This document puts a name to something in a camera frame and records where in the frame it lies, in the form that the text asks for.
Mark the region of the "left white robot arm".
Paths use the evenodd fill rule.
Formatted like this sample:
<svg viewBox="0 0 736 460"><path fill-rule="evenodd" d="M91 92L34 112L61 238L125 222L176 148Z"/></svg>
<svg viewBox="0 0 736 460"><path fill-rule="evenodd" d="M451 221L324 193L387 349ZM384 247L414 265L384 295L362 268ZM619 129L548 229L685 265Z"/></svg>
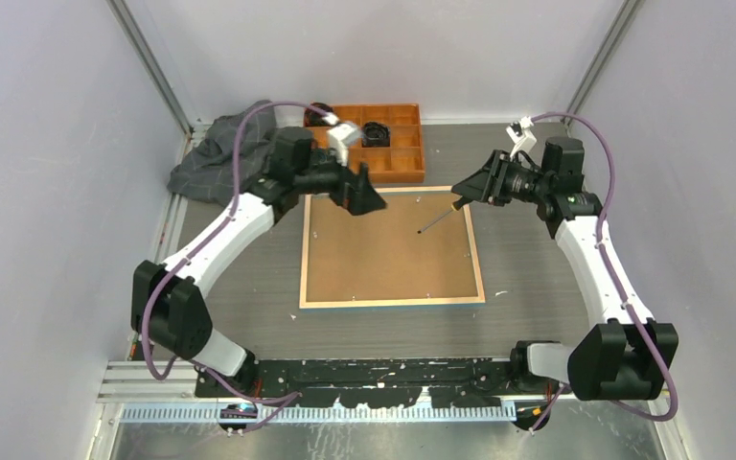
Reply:
<svg viewBox="0 0 736 460"><path fill-rule="evenodd" d="M256 381L254 355L213 325L204 296L243 250L271 229L303 195L326 195L352 216L386 207L369 168L348 166L358 126L340 123L316 145L310 130L278 130L263 164L246 187L197 237L163 263L141 262L133 273L130 325L141 339L218 373L230 395L247 395Z"/></svg>

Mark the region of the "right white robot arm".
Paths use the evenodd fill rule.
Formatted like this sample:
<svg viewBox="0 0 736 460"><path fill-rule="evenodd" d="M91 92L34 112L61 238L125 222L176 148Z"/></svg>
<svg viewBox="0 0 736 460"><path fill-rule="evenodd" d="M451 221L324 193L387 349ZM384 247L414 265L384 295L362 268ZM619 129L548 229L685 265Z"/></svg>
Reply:
<svg viewBox="0 0 736 460"><path fill-rule="evenodd" d="M566 384L583 401L649 401L677 388L670 366L679 345L674 325L655 319L627 279L610 241L600 198L584 189L583 143L551 137L540 163L493 151L484 165L452 186L459 209L471 202L503 207L531 203L568 260L590 329L575 346L521 340L509 381L533 393L546 380Z"/></svg>

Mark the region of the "black yellow screwdriver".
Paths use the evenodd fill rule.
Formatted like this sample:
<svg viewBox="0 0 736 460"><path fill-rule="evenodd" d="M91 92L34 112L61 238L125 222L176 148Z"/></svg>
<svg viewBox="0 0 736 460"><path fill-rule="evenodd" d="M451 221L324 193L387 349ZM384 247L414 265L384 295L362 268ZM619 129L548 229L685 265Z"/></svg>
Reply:
<svg viewBox="0 0 736 460"><path fill-rule="evenodd" d="M467 204L469 204L471 202L472 202L472 200L470 198L466 198L464 196L459 197L458 199L456 199L455 201L453 201L450 204L450 206L448 207L448 209L445 212L443 212L441 215L439 215L438 217L436 217L435 219L433 219L431 222L429 222L429 223L425 224L423 227L421 227L417 231L417 233L418 234L423 234L430 227L434 226L435 224L437 224L441 220L445 219L451 213L460 211L464 206L466 206Z"/></svg>

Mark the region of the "blue picture frame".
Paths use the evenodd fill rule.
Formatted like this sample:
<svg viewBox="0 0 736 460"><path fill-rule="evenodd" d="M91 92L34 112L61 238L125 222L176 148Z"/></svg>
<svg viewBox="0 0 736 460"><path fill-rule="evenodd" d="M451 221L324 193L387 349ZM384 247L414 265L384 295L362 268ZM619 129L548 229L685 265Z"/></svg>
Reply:
<svg viewBox="0 0 736 460"><path fill-rule="evenodd" d="M417 231L458 197L448 186L384 188L384 210L352 217L304 203L302 310L476 305L486 301L469 206Z"/></svg>

